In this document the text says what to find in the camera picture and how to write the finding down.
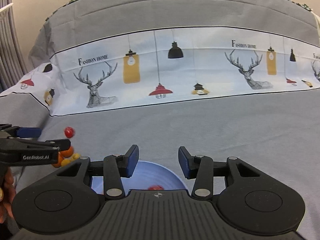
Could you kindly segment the person's left hand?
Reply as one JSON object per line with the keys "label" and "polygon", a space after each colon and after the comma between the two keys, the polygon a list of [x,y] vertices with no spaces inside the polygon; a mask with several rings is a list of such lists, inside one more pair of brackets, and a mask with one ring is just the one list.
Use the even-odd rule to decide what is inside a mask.
{"label": "person's left hand", "polygon": [[13,217],[12,202],[15,196],[16,190],[14,187],[14,177],[12,175],[11,169],[8,168],[4,177],[4,184],[1,186],[1,224],[5,222],[7,217]]}

